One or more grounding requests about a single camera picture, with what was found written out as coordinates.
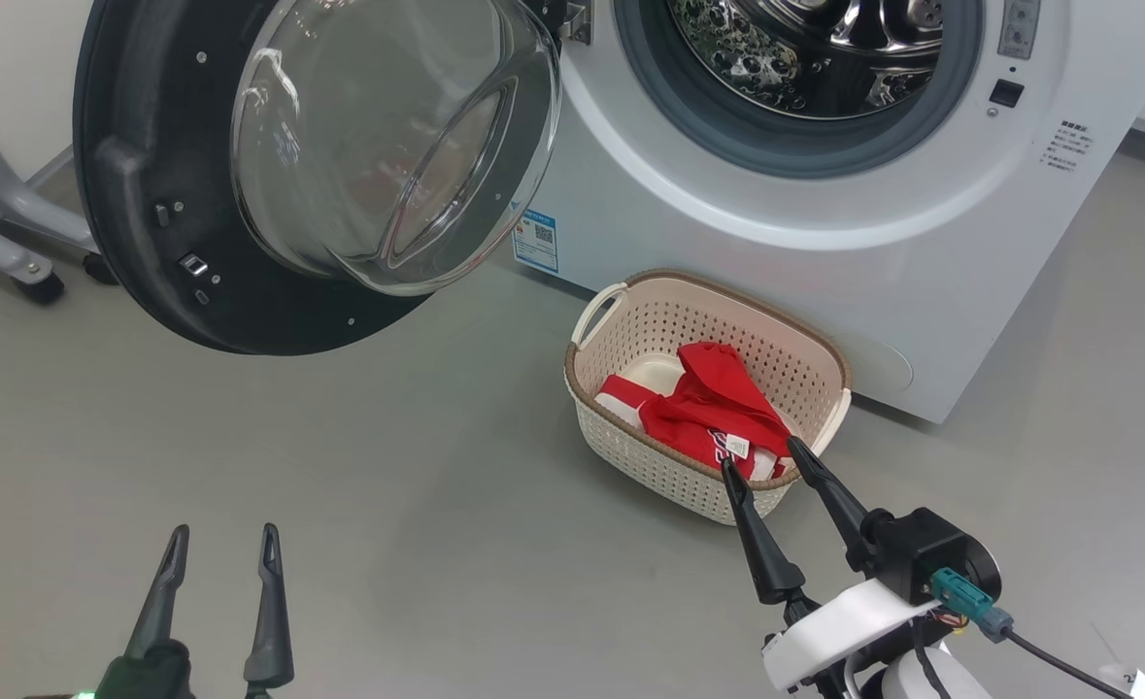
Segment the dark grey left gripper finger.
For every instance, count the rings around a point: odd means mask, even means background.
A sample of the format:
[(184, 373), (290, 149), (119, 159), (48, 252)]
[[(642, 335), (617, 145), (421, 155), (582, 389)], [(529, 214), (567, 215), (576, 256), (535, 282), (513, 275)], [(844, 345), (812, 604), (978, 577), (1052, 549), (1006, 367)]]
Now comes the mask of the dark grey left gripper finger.
[(244, 681), (248, 693), (270, 693), (295, 680), (281, 534), (274, 523), (266, 523), (262, 528), (256, 574), (261, 580), (261, 594), (252, 651), (244, 665)]
[(141, 659), (153, 645), (171, 641), (174, 602), (185, 580), (189, 539), (185, 523), (172, 532), (123, 655)]

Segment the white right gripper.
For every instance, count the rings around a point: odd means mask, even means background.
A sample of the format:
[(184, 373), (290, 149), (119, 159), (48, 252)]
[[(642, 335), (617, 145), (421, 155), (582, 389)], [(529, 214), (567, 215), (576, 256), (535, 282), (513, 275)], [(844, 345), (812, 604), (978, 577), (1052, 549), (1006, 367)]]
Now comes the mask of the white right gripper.
[[(877, 574), (877, 526), (889, 521), (889, 510), (867, 510), (802, 438), (788, 437), (787, 449), (802, 480), (815, 488), (832, 518), (835, 531), (846, 545), (848, 567), (858, 574)], [(722, 460), (722, 481), (756, 597), (763, 605), (785, 605), (802, 594), (806, 578), (785, 558), (764, 525), (756, 509), (755, 492), (732, 457)], [(763, 647), (764, 671), (782, 693), (935, 607), (935, 600), (911, 605), (881, 581), (866, 580), (767, 642)]]

